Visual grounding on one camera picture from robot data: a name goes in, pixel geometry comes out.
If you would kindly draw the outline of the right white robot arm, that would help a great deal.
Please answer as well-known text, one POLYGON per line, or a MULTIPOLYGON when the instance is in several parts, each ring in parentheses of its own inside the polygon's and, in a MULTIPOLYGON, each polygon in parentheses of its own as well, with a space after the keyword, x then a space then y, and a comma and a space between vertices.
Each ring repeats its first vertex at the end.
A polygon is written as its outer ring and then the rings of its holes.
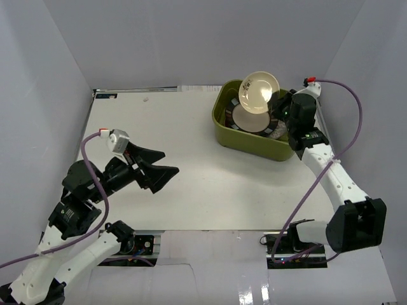
POLYGON ((334 214, 329 222, 299 220, 287 227, 288 248, 297 254, 310 245, 329 245, 337 254, 381 244, 387 207, 369 197, 350 178, 334 156, 328 138, 315 126, 316 99, 289 91, 273 106, 273 114, 285 123, 288 143, 314 173, 314 186, 322 186, 334 214))

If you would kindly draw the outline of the cream plate with dark patch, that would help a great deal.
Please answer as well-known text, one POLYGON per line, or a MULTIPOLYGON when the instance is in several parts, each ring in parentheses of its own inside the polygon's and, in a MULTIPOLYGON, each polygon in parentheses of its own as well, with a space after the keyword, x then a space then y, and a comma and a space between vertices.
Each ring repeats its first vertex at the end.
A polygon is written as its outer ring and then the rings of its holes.
POLYGON ((242 107, 251 114, 269 111, 269 103, 279 98, 280 85, 269 72, 256 71, 248 75, 240 84, 238 99, 242 107))

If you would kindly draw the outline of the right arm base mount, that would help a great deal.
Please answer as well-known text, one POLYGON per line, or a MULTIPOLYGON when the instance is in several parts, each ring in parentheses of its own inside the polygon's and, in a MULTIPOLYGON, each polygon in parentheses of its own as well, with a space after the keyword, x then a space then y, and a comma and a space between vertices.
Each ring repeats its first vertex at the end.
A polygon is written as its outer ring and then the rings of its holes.
POLYGON ((283 269, 317 269, 327 268, 328 263, 326 260, 326 252, 324 247, 310 252, 309 254, 302 255, 299 258, 289 261, 287 258, 294 256, 296 252, 290 244, 289 238, 286 234, 282 237, 274 255, 276 262, 272 261, 271 254, 272 248, 277 239, 278 232, 266 232, 259 239, 260 245, 266 249, 266 265, 268 270, 283 270, 283 269))

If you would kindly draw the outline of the black rimmed striped plate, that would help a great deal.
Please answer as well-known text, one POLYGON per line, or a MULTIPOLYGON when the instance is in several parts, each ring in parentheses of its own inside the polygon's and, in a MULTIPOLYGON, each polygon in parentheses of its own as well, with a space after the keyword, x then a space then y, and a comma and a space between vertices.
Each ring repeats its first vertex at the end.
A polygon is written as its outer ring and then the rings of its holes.
POLYGON ((270 136, 279 123, 269 112, 262 114, 247 112, 236 98, 229 101, 224 113, 225 127, 261 137, 270 136))

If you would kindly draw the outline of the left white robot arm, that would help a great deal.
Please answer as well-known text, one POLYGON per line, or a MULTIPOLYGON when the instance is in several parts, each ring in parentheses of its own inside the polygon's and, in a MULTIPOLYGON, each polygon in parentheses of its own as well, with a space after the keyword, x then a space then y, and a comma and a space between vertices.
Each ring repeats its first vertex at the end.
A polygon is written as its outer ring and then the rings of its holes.
POLYGON ((28 264, 16 280, 1 286, 5 304, 62 304, 71 285, 116 253, 134 247, 134 230, 121 220, 107 222, 108 198, 136 182, 152 193, 179 173, 157 165, 165 153, 128 143, 115 153, 104 171, 86 155, 71 165, 63 193, 28 264))

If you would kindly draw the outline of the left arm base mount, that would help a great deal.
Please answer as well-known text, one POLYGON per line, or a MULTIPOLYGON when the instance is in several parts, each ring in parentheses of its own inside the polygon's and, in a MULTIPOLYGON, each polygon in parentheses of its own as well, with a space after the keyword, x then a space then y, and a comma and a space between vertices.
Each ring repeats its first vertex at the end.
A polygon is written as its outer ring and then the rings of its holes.
POLYGON ((154 235, 135 235, 125 248, 102 261, 105 267, 154 267, 159 253, 159 238, 154 235))

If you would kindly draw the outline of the grey reindeer snowflake plate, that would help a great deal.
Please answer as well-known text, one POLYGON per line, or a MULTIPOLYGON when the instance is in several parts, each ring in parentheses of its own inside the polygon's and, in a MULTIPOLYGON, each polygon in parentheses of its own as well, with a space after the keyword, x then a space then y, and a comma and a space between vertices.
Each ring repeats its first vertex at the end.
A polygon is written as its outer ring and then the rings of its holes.
POLYGON ((283 121, 278 120, 277 126, 274 131, 269 135, 271 139, 278 140, 287 133, 287 128, 283 121))

